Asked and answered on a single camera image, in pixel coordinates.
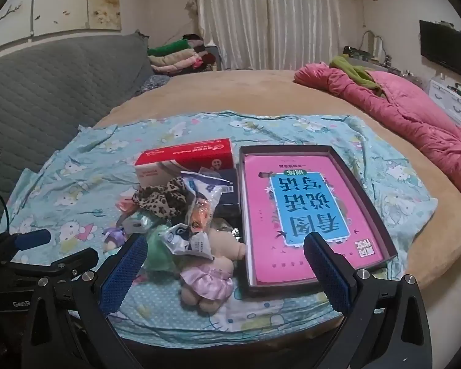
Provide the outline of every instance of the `blue gripper pad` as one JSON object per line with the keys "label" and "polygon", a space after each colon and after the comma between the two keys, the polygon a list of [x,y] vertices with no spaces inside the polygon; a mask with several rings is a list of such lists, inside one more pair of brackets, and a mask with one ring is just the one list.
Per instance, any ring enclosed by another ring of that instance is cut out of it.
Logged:
{"label": "blue gripper pad", "polygon": [[94,291],[104,315],[118,311],[147,258],[147,240],[132,234],[116,255],[109,256],[97,271]]}
{"label": "blue gripper pad", "polygon": [[29,250],[43,244],[48,244],[51,240],[51,234],[46,229],[35,230],[29,233],[17,234],[15,239],[15,246],[18,250]]}
{"label": "blue gripper pad", "polygon": [[318,232],[306,236],[304,255],[333,309],[346,315],[357,294],[350,263],[343,255],[335,254]]}

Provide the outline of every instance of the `stuffed bear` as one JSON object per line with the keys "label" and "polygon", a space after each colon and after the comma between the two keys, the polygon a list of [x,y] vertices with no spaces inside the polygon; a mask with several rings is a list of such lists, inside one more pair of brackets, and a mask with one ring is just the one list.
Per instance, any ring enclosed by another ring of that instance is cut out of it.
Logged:
{"label": "stuffed bear", "polygon": [[243,259],[246,245],[227,231],[211,227],[207,232],[214,260],[192,258],[183,271],[181,300],[188,305],[199,305],[213,314],[234,291],[233,261]]}

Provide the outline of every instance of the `red box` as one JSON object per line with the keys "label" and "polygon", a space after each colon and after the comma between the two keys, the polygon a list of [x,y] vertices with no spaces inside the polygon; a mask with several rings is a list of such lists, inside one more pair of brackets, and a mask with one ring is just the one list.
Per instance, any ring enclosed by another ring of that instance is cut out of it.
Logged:
{"label": "red box", "polygon": [[181,171],[198,172],[201,167],[232,169],[230,139],[217,139],[173,145],[144,151],[135,163],[136,177],[141,187],[165,185],[181,175]]}

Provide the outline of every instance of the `painted tree branch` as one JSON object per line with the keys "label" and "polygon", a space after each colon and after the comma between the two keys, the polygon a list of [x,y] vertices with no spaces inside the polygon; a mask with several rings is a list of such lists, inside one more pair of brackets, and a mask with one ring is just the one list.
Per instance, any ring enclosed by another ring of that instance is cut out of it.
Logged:
{"label": "painted tree branch", "polygon": [[0,21],[1,21],[2,19],[4,19],[8,14],[11,14],[12,12],[16,12],[16,10],[18,10],[21,6],[22,6],[22,3],[20,3],[19,5],[17,5],[16,8],[12,9],[12,5],[10,5],[9,8],[7,8],[7,12],[4,13],[4,14],[0,17]]}

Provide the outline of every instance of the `curtain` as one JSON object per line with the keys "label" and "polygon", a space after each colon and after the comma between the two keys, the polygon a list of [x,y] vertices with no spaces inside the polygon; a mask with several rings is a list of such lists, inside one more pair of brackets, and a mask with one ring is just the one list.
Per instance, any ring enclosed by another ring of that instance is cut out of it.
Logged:
{"label": "curtain", "polygon": [[338,53],[338,0],[198,0],[198,15],[225,68],[298,69]]}

